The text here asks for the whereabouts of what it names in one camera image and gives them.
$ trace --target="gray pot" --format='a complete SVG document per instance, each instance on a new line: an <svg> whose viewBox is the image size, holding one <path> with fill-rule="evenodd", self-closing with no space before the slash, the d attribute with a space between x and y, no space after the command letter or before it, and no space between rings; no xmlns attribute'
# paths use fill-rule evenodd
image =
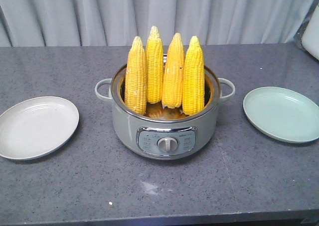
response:
<svg viewBox="0 0 319 226"><path fill-rule="evenodd" d="M205 66L205 108L196 115L169 119L163 117L165 109L159 108L161 117L139 115L124 103L124 80L126 65L113 77L95 86L96 96L112 106L113 127L119 139L135 153L158 160L174 160L194 154L212 137L218 107L235 94L234 84L215 74ZM222 96L220 83L231 87L232 92ZM110 85L109 95L98 92L102 85ZM168 116L174 114L168 110Z"/></svg>

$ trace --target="granite countertop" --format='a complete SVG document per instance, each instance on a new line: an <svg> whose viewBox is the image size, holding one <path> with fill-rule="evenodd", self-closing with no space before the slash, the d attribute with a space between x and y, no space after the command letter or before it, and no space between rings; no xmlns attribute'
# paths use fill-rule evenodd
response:
<svg viewBox="0 0 319 226"><path fill-rule="evenodd" d="M71 139L30 161L0 158L0 225L182 225L319 215L319 141L289 144L247 120L243 98L279 86L319 104L319 63L293 43L204 46L205 64L231 80L215 133L195 155L158 161L126 148L112 109L94 94L129 47L0 48L0 113L59 96L80 114Z"/></svg>

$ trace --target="pot rim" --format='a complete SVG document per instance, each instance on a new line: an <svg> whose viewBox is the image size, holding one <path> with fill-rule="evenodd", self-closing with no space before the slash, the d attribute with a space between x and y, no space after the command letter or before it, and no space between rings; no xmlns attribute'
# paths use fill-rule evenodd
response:
<svg viewBox="0 0 319 226"><path fill-rule="evenodd" d="M127 64L123 65L121 67L121 69L112 78L110 91L111 91L111 95L112 95L114 103L116 105L118 105L123 111L127 112L128 114L130 114L136 118L146 120L149 122L164 123L164 124L182 123L182 122L187 122L187 121L196 119L198 117L201 117L202 115L217 108L217 106L218 106L218 102L219 102L220 95L221 95L221 87L220 87L219 79L211 69L209 69L207 66L204 66L205 76L207 76L206 73L208 73L213 78L213 80L215 80L215 83L213 82L212 84L213 84L213 87L215 85L217 85L217 89L214 88L214 92L216 92L217 94L215 95L215 93L214 93L213 96L210 96L210 98L209 98L207 104L204 106L203 110L201 110L199 113L197 113L195 115L187 116L187 117L181 118L181 119L174 119L174 120L153 119L153 118L150 118L150 117L147 117L144 115L140 115L140 114L134 112L133 110L129 109L125 105L125 103L120 95L120 87L121 86L119 86L119 84L122 84L124 81L123 74L125 75L126 67L127 67Z"/></svg>

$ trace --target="white plate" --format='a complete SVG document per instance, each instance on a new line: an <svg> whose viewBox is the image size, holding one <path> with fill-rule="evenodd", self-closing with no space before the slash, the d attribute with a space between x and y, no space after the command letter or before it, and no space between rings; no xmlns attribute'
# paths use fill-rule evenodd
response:
<svg viewBox="0 0 319 226"><path fill-rule="evenodd" d="M71 137L78 122L76 106L60 97L18 103L0 115L0 156L30 160L47 155Z"/></svg>
<svg viewBox="0 0 319 226"><path fill-rule="evenodd" d="M319 107L295 91L254 89L244 98L244 111L258 130L274 139L305 143L319 138Z"/></svg>

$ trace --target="silver knob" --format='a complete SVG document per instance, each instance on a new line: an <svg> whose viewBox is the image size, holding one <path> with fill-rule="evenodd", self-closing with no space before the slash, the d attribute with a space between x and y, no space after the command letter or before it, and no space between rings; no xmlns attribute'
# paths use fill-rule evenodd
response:
<svg viewBox="0 0 319 226"><path fill-rule="evenodd" d="M169 153L173 152L178 148L177 139L173 137L163 137L158 140L158 149L162 152Z"/></svg>

